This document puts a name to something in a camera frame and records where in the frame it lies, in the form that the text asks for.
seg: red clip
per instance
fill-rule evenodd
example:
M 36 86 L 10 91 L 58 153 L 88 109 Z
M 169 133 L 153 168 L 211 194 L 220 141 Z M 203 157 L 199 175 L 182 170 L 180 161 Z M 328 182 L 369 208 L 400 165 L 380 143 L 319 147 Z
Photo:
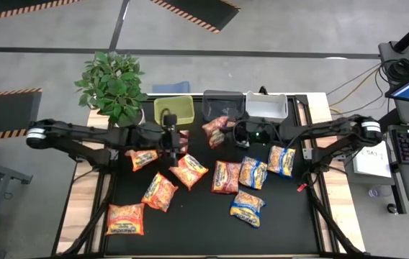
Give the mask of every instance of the red clip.
M 301 192 L 303 189 L 305 189 L 305 187 L 307 187 L 306 183 L 303 183 L 299 186 L 299 188 L 297 188 L 297 192 Z

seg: green plastic basket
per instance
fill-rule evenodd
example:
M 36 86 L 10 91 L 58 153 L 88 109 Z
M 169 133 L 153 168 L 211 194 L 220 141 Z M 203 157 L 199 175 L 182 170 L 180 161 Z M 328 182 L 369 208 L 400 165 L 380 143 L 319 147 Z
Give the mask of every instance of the green plastic basket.
M 195 119 L 195 110 L 193 108 L 193 98 L 191 96 L 176 96 L 155 99 L 153 110 L 155 112 L 155 121 L 161 125 L 161 112 L 168 109 L 177 116 L 177 124 L 192 123 Z

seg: potted plant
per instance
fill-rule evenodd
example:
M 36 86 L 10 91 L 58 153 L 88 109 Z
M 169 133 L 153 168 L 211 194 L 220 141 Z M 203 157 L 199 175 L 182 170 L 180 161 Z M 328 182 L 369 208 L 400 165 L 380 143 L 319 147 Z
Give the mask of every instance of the potted plant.
M 125 127 L 145 122 L 142 101 L 148 98 L 140 91 L 140 70 L 137 58 L 131 55 L 96 52 L 94 59 L 85 62 L 82 79 L 75 82 L 83 91 L 80 106 L 98 109 L 109 116 L 109 122 Z

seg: gray floor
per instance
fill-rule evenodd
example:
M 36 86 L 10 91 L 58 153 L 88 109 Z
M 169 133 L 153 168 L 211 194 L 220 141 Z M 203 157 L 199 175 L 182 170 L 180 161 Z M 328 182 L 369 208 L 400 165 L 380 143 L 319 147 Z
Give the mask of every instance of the gray floor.
M 377 53 L 377 44 L 409 30 L 405 0 L 232 0 L 241 13 L 218 35 L 147 0 L 131 0 L 118 48 L 163 50 L 259 50 L 320 53 Z M 0 47 L 108 47 L 122 0 L 84 0 L 68 6 L 0 19 Z M 39 119 L 84 124 L 89 111 L 78 107 L 73 81 L 81 75 L 82 54 L 0 53 L 0 91 L 42 87 Z M 329 92 L 378 60 L 307 58 L 140 57 L 143 89 L 155 83 L 189 81 L 205 89 Z M 348 111 L 379 96 L 370 78 L 336 108 Z M 335 102 L 357 82 L 331 94 Z M 387 86 L 379 81 L 384 91 Z M 380 118 L 382 101 L 360 111 Z M 50 254 L 75 163 L 56 150 L 31 150 L 24 138 L 0 140 L 0 164 L 33 174 L 29 186 L 11 185 L 14 198 L 0 213 L 0 250 L 7 258 Z M 388 199 L 370 199 L 368 186 L 351 185 L 368 252 L 409 258 L 408 214 L 385 211 Z

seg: snack bag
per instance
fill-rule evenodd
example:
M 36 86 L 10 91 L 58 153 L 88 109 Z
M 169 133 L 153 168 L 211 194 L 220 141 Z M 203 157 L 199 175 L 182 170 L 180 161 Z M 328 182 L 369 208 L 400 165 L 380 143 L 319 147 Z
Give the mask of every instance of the snack bag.
M 181 138 L 179 139 L 179 144 L 180 145 L 187 144 L 187 145 L 181 147 L 180 153 L 181 154 L 186 154 L 187 150 L 189 149 L 190 132 L 188 130 L 181 130 L 179 132 L 181 133 Z
M 251 188 L 262 189 L 267 177 L 267 164 L 254 158 L 245 157 L 241 163 L 240 183 Z
M 141 169 L 142 167 L 144 167 L 144 165 L 147 165 L 148 163 L 158 158 L 158 153 L 156 152 L 156 150 L 145 150 L 137 152 L 135 152 L 134 150 L 128 150 L 126 151 L 125 155 L 130 156 L 132 159 L 133 172 Z
M 173 172 L 179 180 L 189 191 L 192 186 L 208 171 L 206 167 L 200 165 L 198 161 L 189 154 L 186 154 L 179 160 L 178 167 L 170 167 L 169 170 Z
M 265 206 L 262 199 L 239 191 L 230 207 L 230 215 L 235 216 L 255 228 L 261 226 L 261 207 Z
M 172 182 L 160 173 L 157 173 L 141 202 L 148 204 L 148 206 L 154 209 L 166 212 L 176 190 L 177 187 Z
M 240 169 L 241 163 L 216 161 L 216 169 L 211 191 L 220 194 L 238 192 L 238 176 L 240 175 Z
M 273 146 L 270 149 L 268 171 L 292 178 L 292 165 L 296 150 Z
M 217 147 L 220 143 L 224 142 L 225 135 L 219 129 L 226 127 L 227 121 L 228 116 L 221 116 L 202 126 L 211 148 Z
M 107 214 L 108 230 L 105 235 L 136 234 L 144 235 L 144 204 L 115 206 L 109 204 Z

